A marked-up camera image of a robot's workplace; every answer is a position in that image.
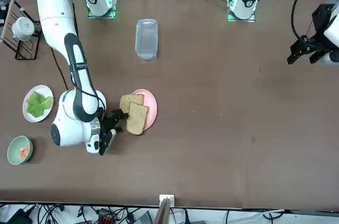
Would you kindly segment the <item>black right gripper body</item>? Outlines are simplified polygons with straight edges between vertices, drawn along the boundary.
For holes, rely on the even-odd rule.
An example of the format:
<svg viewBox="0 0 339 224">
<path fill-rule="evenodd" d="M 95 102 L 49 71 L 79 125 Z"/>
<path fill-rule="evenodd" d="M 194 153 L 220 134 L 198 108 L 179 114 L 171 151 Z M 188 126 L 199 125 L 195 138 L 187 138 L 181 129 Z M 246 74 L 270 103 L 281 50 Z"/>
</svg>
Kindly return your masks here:
<svg viewBox="0 0 339 224">
<path fill-rule="evenodd" d="M 100 120 L 100 137 L 115 137 L 115 126 L 118 123 L 118 116 L 111 114 L 110 116 L 103 115 Z"/>
</svg>

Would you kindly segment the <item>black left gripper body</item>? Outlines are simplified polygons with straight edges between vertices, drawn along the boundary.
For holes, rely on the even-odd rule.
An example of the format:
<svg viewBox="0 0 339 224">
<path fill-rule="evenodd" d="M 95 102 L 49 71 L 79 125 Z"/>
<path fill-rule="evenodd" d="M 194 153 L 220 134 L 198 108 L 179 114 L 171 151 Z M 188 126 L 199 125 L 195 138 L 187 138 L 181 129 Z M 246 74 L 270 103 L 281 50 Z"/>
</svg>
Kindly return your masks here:
<svg viewBox="0 0 339 224">
<path fill-rule="evenodd" d="M 334 6 L 334 4 L 320 4 L 312 13 L 316 36 L 323 35 L 326 30 Z"/>
</svg>

